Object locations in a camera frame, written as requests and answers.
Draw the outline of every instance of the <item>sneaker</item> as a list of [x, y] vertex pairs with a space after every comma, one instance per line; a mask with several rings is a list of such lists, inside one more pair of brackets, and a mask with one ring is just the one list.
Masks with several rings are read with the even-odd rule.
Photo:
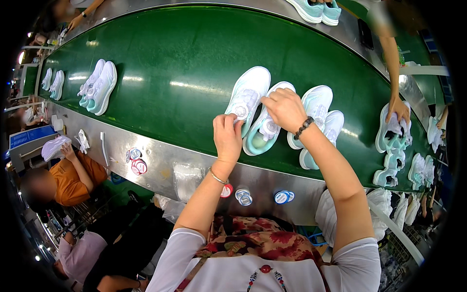
[[42, 147], [41, 151], [41, 155], [44, 158], [44, 161], [48, 162], [53, 158], [64, 157], [60, 149], [65, 143], [71, 143], [71, 139], [63, 135], [58, 136], [54, 140], [47, 141]]
[[385, 168], [375, 172], [373, 176], [373, 184], [382, 187], [396, 186], [397, 185], [397, 169]]
[[94, 68], [94, 72], [92, 72], [91, 76], [86, 80], [86, 82], [79, 87], [79, 92], [77, 96], [82, 95], [83, 97], [79, 101], [79, 105], [82, 107], [86, 107], [89, 103], [89, 100], [86, 98], [86, 91], [89, 88], [92, 88], [94, 82], [96, 82], [97, 78], [99, 78], [100, 74], [102, 73], [102, 69], [104, 68], [106, 61], [104, 59], [100, 59], [97, 61], [96, 67]]
[[324, 5], [308, 0], [286, 0], [297, 10], [300, 17], [309, 23], [320, 23]]
[[[340, 111], [328, 112], [325, 120], [324, 135], [336, 147], [337, 137], [344, 126], [344, 114]], [[300, 166], [303, 169], [319, 169], [315, 160], [306, 148], [300, 152]]]
[[[292, 84], [287, 81], [281, 81], [271, 87], [265, 96], [269, 97], [271, 92], [276, 91], [277, 88], [289, 88], [295, 92]], [[245, 138], [243, 138], [243, 151], [250, 156], [268, 151], [276, 142], [280, 130], [281, 127], [274, 123], [266, 107], [263, 105], [260, 116], [248, 130]]]
[[409, 170], [408, 178], [413, 183], [412, 189], [418, 190], [418, 188], [424, 184], [424, 169], [425, 169], [425, 159], [417, 153], [412, 158], [412, 165]]
[[430, 155], [427, 155], [425, 157], [425, 166], [423, 169], [423, 173], [425, 176], [426, 187], [430, 187], [435, 179], [435, 166], [433, 164], [433, 157], [431, 157]]
[[52, 68], [49, 68], [47, 69], [47, 72], [45, 73], [45, 77], [41, 83], [43, 90], [49, 90], [51, 80], [52, 80]]
[[117, 69], [111, 61], [107, 61], [102, 68], [102, 73], [94, 85], [86, 91], [89, 100], [86, 109], [96, 115], [106, 112], [109, 105], [109, 97], [117, 84]]
[[323, 5], [323, 17], [322, 21], [324, 24], [335, 26], [339, 23], [339, 16], [342, 12], [342, 9], [337, 6], [336, 0], [333, 0], [331, 3], [326, 2]]
[[402, 127], [397, 122], [396, 113], [392, 113], [389, 123], [386, 123], [388, 112], [389, 103], [382, 108], [380, 113], [380, 127], [375, 140], [376, 150], [379, 153], [391, 150], [396, 140], [403, 136]]
[[235, 122], [244, 121], [241, 127], [242, 138], [247, 135], [260, 99], [266, 95], [270, 84], [271, 74], [268, 69], [256, 66], [243, 73], [233, 86], [225, 114], [234, 113], [237, 115]]
[[[303, 107], [308, 116], [314, 119], [315, 125], [324, 131], [324, 121], [331, 102], [333, 101], [333, 91], [326, 85], [319, 85], [305, 92], [302, 97]], [[287, 142], [292, 149], [304, 148], [300, 140], [294, 139], [295, 133], [287, 133]]]
[[384, 158], [384, 167], [397, 169], [398, 171], [405, 166], [405, 153], [400, 149], [391, 149]]

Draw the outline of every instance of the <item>white cloth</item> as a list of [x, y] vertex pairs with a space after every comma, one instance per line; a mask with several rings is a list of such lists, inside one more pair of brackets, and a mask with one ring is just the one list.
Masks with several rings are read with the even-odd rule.
[[[146, 291], [173, 292], [198, 263], [200, 258], [193, 256], [205, 245], [205, 238], [197, 231], [174, 230], [157, 264], [155, 280]], [[346, 245], [333, 255], [331, 263], [321, 269], [332, 292], [378, 290], [381, 266], [375, 238]], [[246, 291], [250, 276], [264, 264], [282, 274], [288, 291], [325, 291], [318, 267], [311, 259], [280, 262], [248, 255], [209, 258], [184, 291]], [[272, 273], [260, 273], [252, 291], [283, 292]]]

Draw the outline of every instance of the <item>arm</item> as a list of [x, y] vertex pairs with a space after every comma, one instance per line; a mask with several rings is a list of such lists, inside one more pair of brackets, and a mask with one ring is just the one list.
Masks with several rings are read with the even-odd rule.
[[79, 180], [86, 186], [87, 191], [91, 192], [94, 189], [94, 184], [92, 183], [89, 174], [86, 172], [85, 168], [76, 157], [76, 154], [71, 147], [71, 143], [63, 144], [60, 151], [65, 155], [66, 159], [68, 159], [73, 164], [76, 172], [78, 173]]
[[116, 292], [127, 288], [140, 288], [141, 292], [146, 290], [149, 280], [132, 280], [124, 276], [104, 276], [97, 286], [100, 292]]
[[[289, 132], [297, 132], [307, 118], [300, 97], [290, 89], [279, 88], [261, 102], [274, 122]], [[314, 123], [302, 132], [300, 141], [315, 159], [334, 200], [337, 231], [333, 253], [356, 240], [374, 237], [365, 191], [347, 160]]]
[[[84, 10], [84, 13], [86, 15], [90, 14], [97, 7], [99, 7], [99, 5], [102, 4], [102, 2], [104, 2], [104, 0], [94, 0], [94, 2], [91, 5], [89, 5], [88, 8], [86, 8]], [[68, 25], [68, 31], [74, 30], [79, 25], [79, 23], [83, 20], [83, 18], [84, 17], [83, 17], [82, 14], [80, 14], [80, 15], [76, 16], [75, 18], [73, 18], [73, 20]]]
[[[240, 157], [243, 121], [236, 123], [234, 128], [236, 118], [235, 114], [221, 114], [212, 121], [218, 158], [211, 170], [222, 181], [227, 181]], [[175, 222], [174, 230], [189, 228], [207, 237], [223, 187], [221, 182], [208, 173]]]
[[389, 79], [391, 82], [391, 98], [389, 99], [389, 112], [386, 116], [386, 122], [389, 122], [392, 113], [397, 113], [398, 121], [401, 121], [401, 119], [404, 118], [405, 121], [409, 123], [409, 109], [399, 97], [399, 50], [397, 49], [396, 39], [385, 36], [380, 36], [379, 39], [386, 59]]

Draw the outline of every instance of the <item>sleeve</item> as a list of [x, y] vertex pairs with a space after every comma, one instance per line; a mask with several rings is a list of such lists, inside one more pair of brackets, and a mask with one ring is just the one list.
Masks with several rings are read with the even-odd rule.
[[332, 292], [378, 291], [381, 264], [375, 238], [346, 245], [333, 255], [331, 263], [321, 266], [321, 271]]
[[206, 245], [199, 232], [188, 228], [175, 229], [167, 241], [147, 292], [173, 292], [182, 282], [182, 276], [196, 251]]
[[66, 261], [66, 258], [71, 253], [71, 245], [63, 238], [60, 238], [60, 243], [58, 244], [58, 259], [60, 261]]
[[74, 206], [89, 199], [89, 193], [85, 184], [81, 181], [75, 181], [62, 191], [61, 198], [63, 206]]

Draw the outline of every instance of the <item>woman's left hand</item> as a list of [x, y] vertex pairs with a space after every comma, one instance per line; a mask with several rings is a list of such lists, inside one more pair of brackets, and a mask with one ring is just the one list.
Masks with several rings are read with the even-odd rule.
[[73, 20], [68, 25], [68, 31], [74, 30], [82, 20], [83, 20], [83, 16], [81, 14], [73, 18]]
[[235, 165], [241, 152], [241, 126], [238, 121], [234, 127], [235, 114], [220, 114], [214, 118], [214, 144], [217, 149], [218, 160]]

